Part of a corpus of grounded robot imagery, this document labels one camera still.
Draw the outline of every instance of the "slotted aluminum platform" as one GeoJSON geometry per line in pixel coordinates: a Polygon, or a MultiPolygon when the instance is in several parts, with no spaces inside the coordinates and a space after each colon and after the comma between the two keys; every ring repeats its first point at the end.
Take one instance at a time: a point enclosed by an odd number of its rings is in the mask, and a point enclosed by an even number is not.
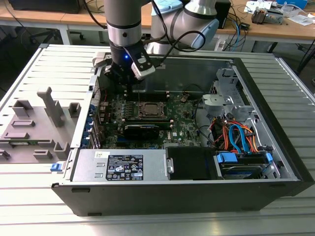
{"type": "MultiPolygon", "coordinates": [[[[38,49],[0,103],[0,133],[14,101],[36,97],[42,84],[68,105],[82,101],[92,71],[94,52],[107,47],[50,45],[38,49]]],[[[282,59],[270,54],[198,52],[194,55],[239,57],[247,67],[292,144],[315,178],[315,98],[282,59]]],[[[0,165],[0,232],[10,235],[315,235],[315,186],[296,197],[281,198],[258,212],[184,215],[78,217],[50,189],[58,175],[49,164],[0,165]]]]}

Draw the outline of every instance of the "green circuit board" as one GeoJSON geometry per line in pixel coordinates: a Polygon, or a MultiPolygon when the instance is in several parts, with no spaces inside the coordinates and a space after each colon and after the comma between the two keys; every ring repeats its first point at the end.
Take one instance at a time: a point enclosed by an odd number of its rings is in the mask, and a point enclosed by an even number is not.
{"type": "Polygon", "coordinates": [[[133,117],[139,116],[139,103],[127,102],[122,95],[117,95],[110,101],[110,122],[104,123],[105,149],[165,149],[169,146],[200,146],[200,138],[196,132],[192,114],[194,111],[192,101],[182,103],[181,95],[170,94],[164,103],[163,115],[172,123],[162,120],[159,125],[165,125],[168,130],[161,129],[157,139],[148,141],[126,141],[123,136],[123,127],[126,124],[126,107],[133,117]]]}

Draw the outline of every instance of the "warning label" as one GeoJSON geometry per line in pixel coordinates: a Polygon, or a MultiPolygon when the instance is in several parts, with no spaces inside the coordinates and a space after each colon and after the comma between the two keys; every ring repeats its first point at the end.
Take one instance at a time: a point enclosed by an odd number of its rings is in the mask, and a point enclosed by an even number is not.
{"type": "Polygon", "coordinates": [[[106,179],[143,180],[143,155],[109,155],[106,179]]]}

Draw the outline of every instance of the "gray floor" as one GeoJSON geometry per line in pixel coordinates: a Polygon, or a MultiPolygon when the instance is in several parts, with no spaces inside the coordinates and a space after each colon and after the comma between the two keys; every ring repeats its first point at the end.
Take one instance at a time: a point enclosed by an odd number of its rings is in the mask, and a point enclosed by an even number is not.
{"type": "MultiPolygon", "coordinates": [[[[28,28],[31,34],[45,31],[45,29],[28,28]]],[[[96,31],[83,31],[85,40],[80,40],[78,35],[72,35],[73,44],[76,45],[101,45],[106,46],[99,42],[98,32],[96,31]]],[[[51,44],[62,44],[61,40],[51,39],[51,44]]],[[[260,42],[257,52],[265,52],[266,43],[260,42]]],[[[36,51],[38,45],[32,45],[29,41],[29,33],[20,29],[17,38],[8,40],[7,43],[0,47],[0,87],[8,90],[19,73],[23,70],[33,53],[36,51]]],[[[279,43],[274,50],[277,57],[283,58],[286,63],[292,68],[296,69],[304,53],[297,49],[295,44],[279,43]]],[[[312,85],[312,78],[315,78],[315,60],[311,60],[305,67],[300,75],[300,79],[305,85],[315,92],[315,87],[312,85]]],[[[0,90],[0,98],[4,96],[5,92],[0,90]]]]}

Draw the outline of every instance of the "blue cable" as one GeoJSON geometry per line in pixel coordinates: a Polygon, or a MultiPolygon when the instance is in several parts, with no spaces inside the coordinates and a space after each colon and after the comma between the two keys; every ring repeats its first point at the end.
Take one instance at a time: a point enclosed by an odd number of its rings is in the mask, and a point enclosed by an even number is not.
{"type": "Polygon", "coordinates": [[[237,39],[236,39],[236,43],[234,45],[234,48],[232,50],[232,52],[234,52],[234,50],[237,48],[237,45],[238,45],[238,42],[239,42],[239,39],[240,39],[240,29],[238,28],[238,25],[237,25],[236,21],[232,20],[232,22],[235,24],[236,30],[237,30],[237,39]]]}
{"type": "Polygon", "coordinates": [[[241,140],[242,140],[242,145],[243,145],[244,151],[248,152],[248,153],[251,153],[251,151],[250,151],[250,149],[249,149],[249,147],[248,147],[248,145],[246,143],[246,140],[245,140],[245,133],[244,133],[243,129],[241,128],[241,126],[238,125],[238,124],[231,125],[230,126],[230,130],[228,131],[229,139],[230,139],[230,142],[233,145],[233,147],[236,148],[238,153],[242,153],[240,148],[234,143],[234,140],[233,140],[233,127],[237,127],[240,130],[241,140]]]}

